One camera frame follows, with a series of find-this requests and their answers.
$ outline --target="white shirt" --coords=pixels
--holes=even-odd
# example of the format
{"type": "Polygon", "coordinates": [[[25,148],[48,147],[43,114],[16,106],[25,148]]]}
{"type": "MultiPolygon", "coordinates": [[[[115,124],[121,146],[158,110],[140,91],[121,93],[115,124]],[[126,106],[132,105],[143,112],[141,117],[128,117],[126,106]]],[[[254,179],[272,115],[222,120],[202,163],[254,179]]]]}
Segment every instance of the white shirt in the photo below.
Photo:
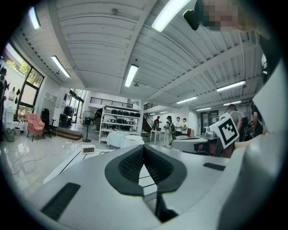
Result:
{"type": "Polygon", "coordinates": [[[179,131],[179,132],[181,132],[182,130],[181,130],[181,128],[180,127],[182,127],[182,122],[181,121],[178,121],[177,123],[176,123],[176,131],[179,131]]]}
{"type": "Polygon", "coordinates": [[[182,130],[182,133],[183,133],[183,134],[187,134],[187,132],[188,132],[188,123],[187,123],[187,122],[185,122],[185,123],[182,124],[182,128],[184,128],[185,125],[186,125],[187,129],[182,130]]]}

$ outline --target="white ceiling panel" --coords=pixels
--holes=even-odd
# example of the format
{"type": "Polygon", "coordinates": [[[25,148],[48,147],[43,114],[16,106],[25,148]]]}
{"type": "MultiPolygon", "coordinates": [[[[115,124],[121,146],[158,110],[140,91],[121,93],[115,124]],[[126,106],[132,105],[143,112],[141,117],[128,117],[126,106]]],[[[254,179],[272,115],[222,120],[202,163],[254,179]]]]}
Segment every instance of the white ceiling panel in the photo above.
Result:
{"type": "Polygon", "coordinates": [[[21,30],[51,74],[64,83],[79,85],[84,80],[90,88],[139,95],[145,101],[155,98],[170,105],[197,96],[189,102],[195,108],[241,95],[253,97],[261,87],[257,78],[261,74],[260,46],[251,46],[247,33],[210,31],[201,25],[193,31],[183,13],[194,8],[195,0],[161,33],[151,24],[168,0],[52,2],[56,21],[50,17],[51,5],[41,2],[36,6],[41,27],[34,30],[26,16],[21,30]],[[57,74],[53,55],[67,69],[70,79],[57,74]],[[127,88],[124,84],[131,64],[139,69],[127,88]],[[217,88],[253,78],[257,80],[247,81],[243,92],[237,88],[215,93],[217,88]]]}

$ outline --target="white tablecloth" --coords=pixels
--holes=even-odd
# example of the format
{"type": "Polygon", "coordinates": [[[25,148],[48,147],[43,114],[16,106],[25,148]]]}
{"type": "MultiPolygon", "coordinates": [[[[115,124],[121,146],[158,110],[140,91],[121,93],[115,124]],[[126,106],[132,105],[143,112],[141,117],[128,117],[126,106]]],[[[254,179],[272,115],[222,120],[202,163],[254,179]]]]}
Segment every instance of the white tablecloth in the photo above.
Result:
{"type": "Polygon", "coordinates": [[[109,133],[107,137],[107,145],[112,145],[115,147],[119,148],[125,148],[128,146],[133,146],[133,145],[143,145],[144,141],[142,140],[142,137],[139,136],[130,136],[129,134],[126,133],[109,133]]]}

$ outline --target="standing fan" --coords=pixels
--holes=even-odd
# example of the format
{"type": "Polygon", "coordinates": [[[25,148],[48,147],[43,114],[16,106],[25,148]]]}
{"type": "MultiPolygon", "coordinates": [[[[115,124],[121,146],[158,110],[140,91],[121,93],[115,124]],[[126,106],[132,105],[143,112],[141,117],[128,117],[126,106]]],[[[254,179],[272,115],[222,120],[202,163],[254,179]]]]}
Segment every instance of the standing fan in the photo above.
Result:
{"type": "Polygon", "coordinates": [[[84,111],[80,116],[81,125],[87,127],[86,139],[83,139],[84,142],[91,142],[91,140],[88,139],[88,128],[94,125],[93,119],[94,113],[92,111],[84,111]]]}

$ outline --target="pink armchair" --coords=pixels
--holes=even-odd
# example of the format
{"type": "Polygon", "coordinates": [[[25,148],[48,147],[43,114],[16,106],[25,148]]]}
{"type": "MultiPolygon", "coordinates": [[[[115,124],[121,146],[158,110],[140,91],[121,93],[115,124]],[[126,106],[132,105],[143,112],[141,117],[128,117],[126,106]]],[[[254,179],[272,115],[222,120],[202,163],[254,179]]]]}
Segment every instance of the pink armchair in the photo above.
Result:
{"type": "Polygon", "coordinates": [[[42,137],[45,139],[43,136],[43,128],[45,124],[41,121],[40,115],[39,114],[32,114],[32,113],[27,113],[27,119],[28,119],[28,124],[27,124],[27,130],[28,134],[31,132],[33,134],[32,141],[34,139],[34,135],[42,135],[42,137]]]}

